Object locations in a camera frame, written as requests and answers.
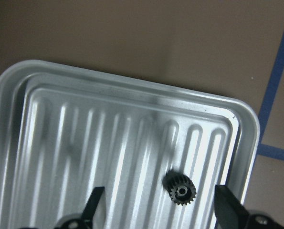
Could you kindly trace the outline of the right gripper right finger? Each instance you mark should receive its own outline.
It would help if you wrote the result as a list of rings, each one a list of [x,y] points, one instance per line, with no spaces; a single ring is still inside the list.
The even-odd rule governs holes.
[[[222,229],[244,229],[249,212],[226,185],[216,185],[214,212]]]

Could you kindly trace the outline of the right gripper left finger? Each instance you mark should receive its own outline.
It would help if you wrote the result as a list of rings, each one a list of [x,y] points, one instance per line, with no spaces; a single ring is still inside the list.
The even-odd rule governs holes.
[[[81,214],[81,219],[83,221],[92,221],[95,215],[97,206],[103,195],[105,187],[95,187],[88,199],[88,202]]]

